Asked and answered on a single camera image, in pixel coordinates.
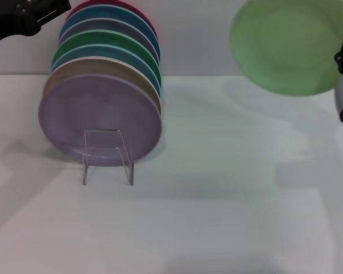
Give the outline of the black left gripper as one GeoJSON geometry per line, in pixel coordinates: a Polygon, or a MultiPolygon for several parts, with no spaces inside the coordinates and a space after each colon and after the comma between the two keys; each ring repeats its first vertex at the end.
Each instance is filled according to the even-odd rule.
{"type": "Polygon", "coordinates": [[[0,0],[0,41],[13,35],[33,36],[69,10],[69,0],[0,0]]]}

